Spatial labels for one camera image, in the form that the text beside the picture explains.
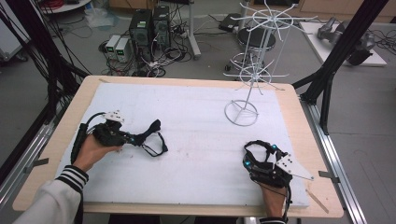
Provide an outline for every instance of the circular base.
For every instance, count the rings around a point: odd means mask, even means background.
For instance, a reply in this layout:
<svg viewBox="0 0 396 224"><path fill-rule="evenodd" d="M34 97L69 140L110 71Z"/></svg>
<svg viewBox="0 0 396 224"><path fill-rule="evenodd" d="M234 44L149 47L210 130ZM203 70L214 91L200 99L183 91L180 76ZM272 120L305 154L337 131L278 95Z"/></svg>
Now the circular base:
<svg viewBox="0 0 396 224"><path fill-rule="evenodd" d="M225 117L238 126L250 126L257 121L256 106L244 100L232 100L224 108Z"/></svg>

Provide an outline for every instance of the hand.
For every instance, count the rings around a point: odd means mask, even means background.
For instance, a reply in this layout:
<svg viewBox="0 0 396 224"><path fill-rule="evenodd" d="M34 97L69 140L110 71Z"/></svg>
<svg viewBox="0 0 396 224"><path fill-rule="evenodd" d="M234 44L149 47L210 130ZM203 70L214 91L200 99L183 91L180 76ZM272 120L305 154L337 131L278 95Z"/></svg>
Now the hand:
<svg viewBox="0 0 396 224"><path fill-rule="evenodd" d="M84 172L89 171L93 165L101 160L107 152L119 150L121 147L104 147L92 134L89 134L79 150L74 166Z"/></svg>
<svg viewBox="0 0 396 224"><path fill-rule="evenodd" d="M265 204L265 212L268 217L282 217L283 203L286 198L286 188L277 189L262 183L259 183L262 188L262 199Z"/></svg>

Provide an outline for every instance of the computer tower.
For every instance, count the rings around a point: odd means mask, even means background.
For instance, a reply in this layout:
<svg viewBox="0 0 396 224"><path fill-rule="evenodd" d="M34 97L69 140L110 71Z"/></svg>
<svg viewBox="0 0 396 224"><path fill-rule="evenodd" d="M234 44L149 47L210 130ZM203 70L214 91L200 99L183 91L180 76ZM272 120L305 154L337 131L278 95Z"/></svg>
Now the computer tower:
<svg viewBox="0 0 396 224"><path fill-rule="evenodd" d="M152 62L151 51L155 50L152 11L150 9L137 9L132 16L129 32L136 60L138 62Z"/></svg>
<svg viewBox="0 0 396 224"><path fill-rule="evenodd" d="M171 47L169 7L157 6L152 17L157 46L164 50Z"/></svg>

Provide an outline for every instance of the white device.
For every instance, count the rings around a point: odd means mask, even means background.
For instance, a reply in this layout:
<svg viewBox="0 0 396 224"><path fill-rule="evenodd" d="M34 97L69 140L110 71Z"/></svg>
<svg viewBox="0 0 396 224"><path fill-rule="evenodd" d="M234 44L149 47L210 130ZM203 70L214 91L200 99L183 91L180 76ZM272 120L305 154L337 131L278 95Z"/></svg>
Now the white device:
<svg viewBox="0 0 396 224"><path fill-rule="evenodd" d="M128 37L120 39L116 46L116 53L120 63L128 63L132 56L132 48Z"/></svg>
<svg viewBox="0 0 396 224"><path fill-rule="evenodd" d="M116 46L119 43L121 36L113 35L106 44L107 57L111 60L117 60Z"/></svg>

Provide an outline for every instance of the person's left hand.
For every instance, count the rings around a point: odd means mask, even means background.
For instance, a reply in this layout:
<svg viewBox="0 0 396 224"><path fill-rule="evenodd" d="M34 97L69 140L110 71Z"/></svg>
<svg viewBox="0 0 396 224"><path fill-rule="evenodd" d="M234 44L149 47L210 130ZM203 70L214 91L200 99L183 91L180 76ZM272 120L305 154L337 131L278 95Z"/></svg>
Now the person's left hand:
<svg viewBox="0 0 396 224"><path fill-rule="evenodd" d="M79 150L74 166L84 172L89 171L93 165L101 160L107 152L116 151L121 147L104 147L92 134L89 134Z"/></svg>

